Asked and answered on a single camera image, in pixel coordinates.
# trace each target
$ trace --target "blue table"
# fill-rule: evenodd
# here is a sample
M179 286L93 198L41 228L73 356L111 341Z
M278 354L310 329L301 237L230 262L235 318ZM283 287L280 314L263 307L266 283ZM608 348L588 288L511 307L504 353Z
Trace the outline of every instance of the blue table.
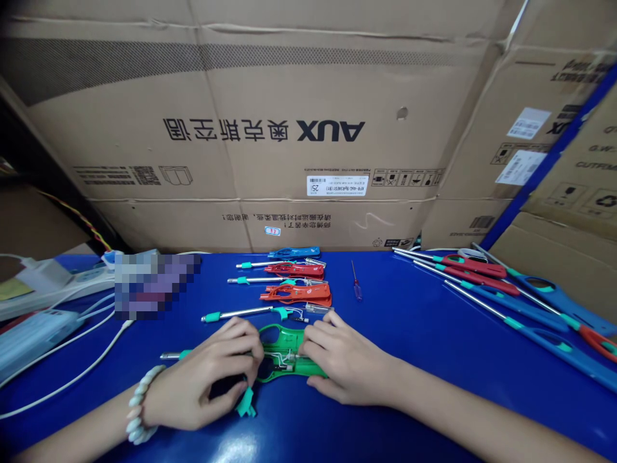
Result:
M353 295L351 259L364 291L361 303ZM258 301L264 285L226 283L227 278L263 275L261 269L235 268L248 260L266 259L261 255L203 256L201 274L164 320L136 322L79 383L44 404L0 421L4 444L12 452L28 447L139 381L161 363L161 352L196 346L220 327L220 323L203 325L202 315L265 305ZM617 396L604 387L461 299L434 274L417 269L407 259L392 253L324 253L322 260L328 264L326 279L337 312L378 346L617 460ZM106 294L83 298L65 308L81 311ZM89 326L100 318L94 317ZM261 314L251 321L259 328L276 323L277 318L276 314ZM17 378L1 392L0 410L30 403L75 377L98 357L120 324L107 322ZM293 321L284 324L303 327ZM569 338L599 358L576 334ZM137 448L122 444L102 461L477 461L412 418L383 408L339 405L305 381L291 376L257 385L254 404L258 415L254 419L232 413L197 432L159 430L147 444Z

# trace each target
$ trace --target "forearm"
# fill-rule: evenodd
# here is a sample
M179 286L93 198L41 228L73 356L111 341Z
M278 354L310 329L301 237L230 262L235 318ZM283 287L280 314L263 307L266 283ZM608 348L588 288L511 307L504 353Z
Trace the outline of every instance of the forearm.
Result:
M567 437L419 368L403 363L397 374L390 406L485 461L605 461Z
M15 463L84 463L127 438L129 400L135 386L16 456Z

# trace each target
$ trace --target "person's right hand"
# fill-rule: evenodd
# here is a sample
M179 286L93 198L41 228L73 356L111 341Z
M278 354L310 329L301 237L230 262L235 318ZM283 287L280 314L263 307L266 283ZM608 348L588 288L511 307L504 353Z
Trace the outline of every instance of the person's right hand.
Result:
M409 365L379 349L334 311L305 329L300 353L328 375L311 376L307 384L342 404L391 406L397 372Z

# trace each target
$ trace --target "white power strip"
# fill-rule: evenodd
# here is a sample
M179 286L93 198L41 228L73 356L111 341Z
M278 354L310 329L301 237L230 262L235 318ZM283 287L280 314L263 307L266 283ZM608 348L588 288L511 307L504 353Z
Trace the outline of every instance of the white power strip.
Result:
M52 293L38 293L36 291L27 295L18 296L0 302L0 321L16 316L23 315L35 310L49 307L71 293L65 300L70 301L93 293L98 293L104 289L114 287L114 272L107 267L88 270L77 273L71 280L58 291Z

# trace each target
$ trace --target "label with text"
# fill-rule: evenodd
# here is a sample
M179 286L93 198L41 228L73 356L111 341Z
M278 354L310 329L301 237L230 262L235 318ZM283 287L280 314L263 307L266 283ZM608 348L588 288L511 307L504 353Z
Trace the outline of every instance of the label with text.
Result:
M364 196L368 176L307 176L308 196Z
M546 153L518 150L495 183L523 186L545 157Z
M526 107L506 135L513 138L531 140L550 115L550 111Z

